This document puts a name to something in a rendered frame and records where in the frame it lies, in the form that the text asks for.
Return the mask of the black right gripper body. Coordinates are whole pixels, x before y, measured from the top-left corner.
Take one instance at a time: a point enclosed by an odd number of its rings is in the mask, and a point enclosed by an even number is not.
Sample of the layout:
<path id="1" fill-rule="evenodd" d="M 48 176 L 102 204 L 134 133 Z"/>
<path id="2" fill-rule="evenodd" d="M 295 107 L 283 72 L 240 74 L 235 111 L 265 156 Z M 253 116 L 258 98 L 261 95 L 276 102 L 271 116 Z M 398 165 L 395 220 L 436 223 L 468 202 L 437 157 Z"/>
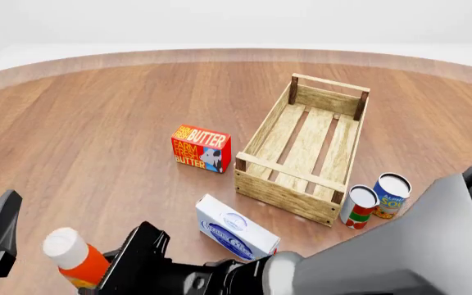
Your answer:
<path id="1" fill-rule="evenodd" d="M 142 222 L 119 248 L 96 295 L 174 295 L 164 270 L 169 241 L 165 231 Z"/>

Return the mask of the ketchup bottle with white cap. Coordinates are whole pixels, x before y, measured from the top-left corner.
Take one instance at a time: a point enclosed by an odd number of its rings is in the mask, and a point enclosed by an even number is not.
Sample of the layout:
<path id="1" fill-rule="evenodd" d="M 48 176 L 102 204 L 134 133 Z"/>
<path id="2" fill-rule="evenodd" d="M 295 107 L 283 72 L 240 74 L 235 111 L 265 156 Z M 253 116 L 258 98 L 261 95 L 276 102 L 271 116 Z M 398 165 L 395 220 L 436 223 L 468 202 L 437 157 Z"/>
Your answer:
<path id="1" fill-rule="evenodd" d="M 110 266 L 104 255 L 72 228 L 59 228 L 47 235 L 43 253 L 76 288 L 96 288 Z"/>

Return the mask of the wooden slat tray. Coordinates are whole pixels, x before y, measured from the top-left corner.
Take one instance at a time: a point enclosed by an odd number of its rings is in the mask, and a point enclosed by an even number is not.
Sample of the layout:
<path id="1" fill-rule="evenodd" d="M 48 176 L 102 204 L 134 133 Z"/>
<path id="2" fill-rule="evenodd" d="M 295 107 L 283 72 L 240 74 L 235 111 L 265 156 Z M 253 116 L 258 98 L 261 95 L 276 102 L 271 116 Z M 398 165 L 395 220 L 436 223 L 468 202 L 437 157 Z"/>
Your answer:
<path id="1" fill-rule="evenodd" d="M 345 203 L 369 95 L 369 88 L 294 73 L 235 157 L 236 191 L 332 226 Z"/>

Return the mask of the white cream cheese box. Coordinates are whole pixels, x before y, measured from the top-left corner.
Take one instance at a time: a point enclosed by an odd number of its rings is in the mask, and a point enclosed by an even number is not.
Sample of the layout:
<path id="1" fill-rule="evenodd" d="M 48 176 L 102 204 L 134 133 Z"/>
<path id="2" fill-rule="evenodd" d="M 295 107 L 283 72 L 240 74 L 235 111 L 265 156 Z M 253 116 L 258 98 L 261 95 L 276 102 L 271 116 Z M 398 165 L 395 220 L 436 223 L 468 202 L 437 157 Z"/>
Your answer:
<path id="1" fill-rule="evenodd" d="M 254 261 L 274 255 L 280 238 L 226 206 L 210 194 L 196 203 L 199 230 L 240 260 Z"/>

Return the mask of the red butter box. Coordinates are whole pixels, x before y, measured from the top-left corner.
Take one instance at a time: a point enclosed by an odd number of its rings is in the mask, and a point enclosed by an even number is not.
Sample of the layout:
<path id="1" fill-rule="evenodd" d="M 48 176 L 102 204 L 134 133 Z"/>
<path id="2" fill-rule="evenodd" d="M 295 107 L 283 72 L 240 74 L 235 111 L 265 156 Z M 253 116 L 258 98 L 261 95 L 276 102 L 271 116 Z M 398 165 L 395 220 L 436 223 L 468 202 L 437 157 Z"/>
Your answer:
<path id="1" fill-rule="evenodd" d="M 231 136 L 181 125 L 171 136 L 175 160 L 187 166 L 223 174 L 231 162 Z"/>

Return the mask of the tomato print tin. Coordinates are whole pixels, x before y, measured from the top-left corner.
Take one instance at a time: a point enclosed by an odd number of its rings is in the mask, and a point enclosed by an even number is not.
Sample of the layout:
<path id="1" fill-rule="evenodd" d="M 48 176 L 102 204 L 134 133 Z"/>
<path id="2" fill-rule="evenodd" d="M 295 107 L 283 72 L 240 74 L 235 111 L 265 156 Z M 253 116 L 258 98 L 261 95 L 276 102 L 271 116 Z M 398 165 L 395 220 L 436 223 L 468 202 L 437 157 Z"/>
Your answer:
<path id="1" fill-rule="evenodd" d="M 372 188 L 360 184 L 352 186 L 339 213 L 340 220 L 348 228 L 362 229 L 378 205 L 378 196 Z"/>

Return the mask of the blue alphabet soup tin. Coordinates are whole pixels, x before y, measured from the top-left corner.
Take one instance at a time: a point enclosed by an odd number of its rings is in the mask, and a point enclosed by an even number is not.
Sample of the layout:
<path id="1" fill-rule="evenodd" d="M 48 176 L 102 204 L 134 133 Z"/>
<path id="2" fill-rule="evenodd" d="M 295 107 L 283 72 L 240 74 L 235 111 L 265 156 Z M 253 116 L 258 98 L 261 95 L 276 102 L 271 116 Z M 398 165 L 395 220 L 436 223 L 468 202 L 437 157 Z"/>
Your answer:
<path id="1" fill-rule="evenodd" d="M 373 190 L 379 199 L 374 215 L 379 218 L 392 219 L 409 198 L 412 186 L 405 177 L 386 172 L 378 177 Z"/>

